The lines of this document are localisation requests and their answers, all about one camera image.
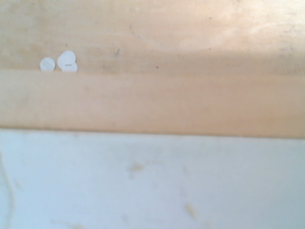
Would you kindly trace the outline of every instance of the dirt spot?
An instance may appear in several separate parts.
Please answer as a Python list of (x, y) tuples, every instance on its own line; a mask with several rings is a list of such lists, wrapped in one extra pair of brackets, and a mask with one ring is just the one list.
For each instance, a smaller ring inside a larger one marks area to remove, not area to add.
[(66, 226), (70, 229), (85, 229), (85, 227), (81, 224), (71, 224), (71, 223), (68, 223), (68, 222), (65, 222), (65, 221), (56, 221), (56, 220), (51, 219), (51, 223), (52, 224), (63, 225), (63, 226)]
[(184, 208), (193, 219), (196, 219), (196, 211), (191, 204), (186, 204)]
[(141, 172), (144, 170), (144, 165), (136, 163), (136, 164), (132, 165), (128, 170), (129, 170), (129, 172), (133, 172), (133, 173)]

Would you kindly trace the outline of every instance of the scratch mark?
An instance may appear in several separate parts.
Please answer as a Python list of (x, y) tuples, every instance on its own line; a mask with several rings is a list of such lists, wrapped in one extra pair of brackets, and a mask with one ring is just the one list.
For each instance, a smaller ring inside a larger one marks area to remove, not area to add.
[(10, 198), (10, 209), (7, 214), (7, 229), (11, 229), (11, 220), (14, 214), (14, 206), (15, 206), (15, 201), (14, 201), (14, 191), (13, 188), (10, 184), (10, 179), (5, 171), (4, 163), (3, 163), (3, 157), (2, 157), (2, 152), (0, 151), (0, 176), (3, 177), (4, 179), (4, 185), (8, 189), (9, 192), (9, 198)]
[(81, 224), (71, 224), (71, 223), (68, 223), (68, 222), (65, 222), (65, 221), (57, 221), (57, 220), (51, 219), (51, 223), (52, 224), (63, 225), (63, 226), (66, 226), (68, 228), (71, 228), (71, 229), (85, 229), (85, 227)]
[(187, 213), (189, 213), (189, 215), (195, 219), (196, 218), (196, 211), (195, 209), (192, 207), (192, 205), (190, 204), (186, 204), (185, 206), (185, 210), (187, 211)]

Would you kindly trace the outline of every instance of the stain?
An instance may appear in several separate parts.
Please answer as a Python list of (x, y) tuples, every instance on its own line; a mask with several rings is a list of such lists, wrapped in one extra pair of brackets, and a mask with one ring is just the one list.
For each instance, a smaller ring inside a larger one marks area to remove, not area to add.
[(144, 170), (144, 165), (142, 164), (138, 164), (138, 163), (135, 163), (134, 165), (132, 165), (129, 169), (128, 169), (130, 172), (141, 172)]
[(10, 179), (6, 173), (4, 163), (3, 163), (3, 157), (2, 152), (0, 151), (0, 179), (2, 180), (2, 188), (6, 189), (6, 192), (9, 194), (9, 209), (7, 209), (7, 213), (5, 215), (6, 218), (6, 228), (11, 228), (11, 221), (14, 214), (14, 206), (15, 206), (15, 198), (14, 198), (14, 192), (12, 185), (10, 183)]
[(58, 225), (66, 226), (66, 227), (71, 228), (71, 229), (85, 229), (85, 227), (82, 224), (71, 224), (71, 223), (68, 223), (68, 222), (65, 222), (65, 221), (57, 221), (57, 220), (53, 220), (53, 219), (51, 219), (50, 222), (52, 224), (58, 224)]
[(191, 204), (186, 204), (184, 208), (193, 219), (196, 219), (196, 211)]

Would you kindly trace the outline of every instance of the wooden shelf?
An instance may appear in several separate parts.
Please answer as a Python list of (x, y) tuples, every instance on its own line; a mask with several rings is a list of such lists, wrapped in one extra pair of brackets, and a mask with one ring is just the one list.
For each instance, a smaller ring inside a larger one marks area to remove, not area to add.
[(0, 127), (305, 137), (299, 76), (0, 71)]

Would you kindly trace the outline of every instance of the white countertop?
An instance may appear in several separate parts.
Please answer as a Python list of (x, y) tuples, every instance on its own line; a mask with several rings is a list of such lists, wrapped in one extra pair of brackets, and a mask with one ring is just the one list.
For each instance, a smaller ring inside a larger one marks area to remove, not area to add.
[(305, 140), (0, 130), (1, 229), (303, 229)]

